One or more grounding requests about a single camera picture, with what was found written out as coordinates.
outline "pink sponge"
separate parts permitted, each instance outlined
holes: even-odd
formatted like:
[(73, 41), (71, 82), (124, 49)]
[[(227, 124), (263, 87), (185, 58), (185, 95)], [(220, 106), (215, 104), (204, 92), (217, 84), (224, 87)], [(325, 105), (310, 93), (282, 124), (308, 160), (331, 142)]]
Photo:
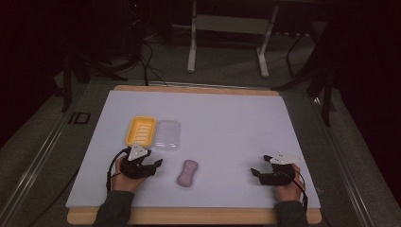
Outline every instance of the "pink sponge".
[(183, 187), (191, 186), (198, 166), (198, 163), (193, 160), (185, 160), (183, 162), (183, 171), (177, 178), (177, 184)]

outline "clear plastic container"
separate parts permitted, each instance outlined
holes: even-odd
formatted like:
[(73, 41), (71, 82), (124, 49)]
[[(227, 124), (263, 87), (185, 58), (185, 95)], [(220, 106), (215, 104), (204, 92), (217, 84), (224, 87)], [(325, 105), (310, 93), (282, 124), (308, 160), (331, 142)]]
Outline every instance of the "clear plastic container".
[(181, 124), (173, 120), (161, 120), (157, 124), (153, 141), (156, 151), (175, 151), (180, 147)]

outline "hand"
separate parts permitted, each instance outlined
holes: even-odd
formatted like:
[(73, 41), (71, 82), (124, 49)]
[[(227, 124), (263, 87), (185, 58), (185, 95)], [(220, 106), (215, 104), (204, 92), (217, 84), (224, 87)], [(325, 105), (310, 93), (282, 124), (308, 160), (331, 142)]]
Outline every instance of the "hand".
[[(298, 173), (301, 169), (295, 164), (292, 164), (292, 166), (295, 169), (294, 181), (304, 188), (304, 184), (300, 181), (300, 175)], [(294, 182), (291, 182), (288, 185), (276, 186), (276, 195), (279, 201), (299, 201), (301, 198), (301, 190)]]
[(117, 175), (112, 177), (112, 191), (129, 191), (131, 193), (135, 193), (139, 185), (147, 178), (131, 179), (121, 173), (120, 166), (123, 158), (124, 157), (119, 158), (115, 161), (115, 174)]

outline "gray floor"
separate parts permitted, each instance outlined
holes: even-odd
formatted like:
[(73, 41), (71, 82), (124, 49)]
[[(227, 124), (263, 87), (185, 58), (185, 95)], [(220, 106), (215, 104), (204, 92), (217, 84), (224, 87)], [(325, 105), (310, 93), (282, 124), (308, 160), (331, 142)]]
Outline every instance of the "gray floor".
[[(189, 51), (187, 32), (177, 32), (171, 44), (154, 36), (148, 39), (153, 49), (150, 66), (170, 86), (230, 86), (269, 89), (291, 79), (284, 57), (294, 41), (276, 35), (270, 39), (266, 58), (270, 77), (262, 79), (255, 52), (257, 37), (244, 37), (228, 43), (217, 34), (203, 33), (199, 38), (196, 71), (186, 73)], [(299, 70), (313, 49), (314, 43), (303, 38), (291, 54), (294, 70)], [(150, 56), (144, 46), (143, 55)], [(119, 72), (130, 78), (127, 84), (143, 83), (143, 68), (137, 65)], [(156, 76), (148, 70), (148, 76)], [(62, 100), (51, 97), (32, 118), (0, 150), (0, 205), (15, 191), (24, 171), (38, 152), (48, 151), (42, 170), (20, 204), (9, 226), (28, 226), (57, 198), (72, 178), (91, 140), (96, 122), (108, 92), (116, 81), (96, 75), (89, 84), (75, 83), (75, 102), (67, 113), (61, 113)], [(152, 85), (164, 85), (160, 80)], [(294, 130), (303, 150), (322, 203), (322, 212), (332, 226), (400, 226), (401, 211), (381, 177), (353, 119), (344, 107), (339, 91), (333, 92), (332, 127), (320, 118), (320, 106), (305, 94), (308, 82), (281, 93)], [(88, 124), (68, 124), (75, 113), (90, 113)], [(63, 192), (36, 226), (70, 226), (65, 203), (69, 189)], [(323, 221), (316, 226), (329, 226)]]

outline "white board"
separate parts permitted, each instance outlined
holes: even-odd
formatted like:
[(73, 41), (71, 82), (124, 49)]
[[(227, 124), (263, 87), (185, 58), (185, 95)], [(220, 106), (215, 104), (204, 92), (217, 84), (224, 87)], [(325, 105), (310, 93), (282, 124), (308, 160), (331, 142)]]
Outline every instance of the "white board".
[[(106, 173), (117, 152), (126, 148), (137, 115), (181, 123), (176, 151), (153, 151), (145, 164), (164, 159), (156, 175), (138, 189), (135, 207), (272, 208), (273, 186), (260, 185), (251, 167), (271, 172), (263, 155), (278, 151), (303, 158), (288, 111), (280, 96), (238, 96), (110, 91), (66, 206), (97, 207), (106, 199)], [(199, 163), (191, 187), (176, 180), (187, 159)], [(310, 208), (319, 198), (305, 162)]]

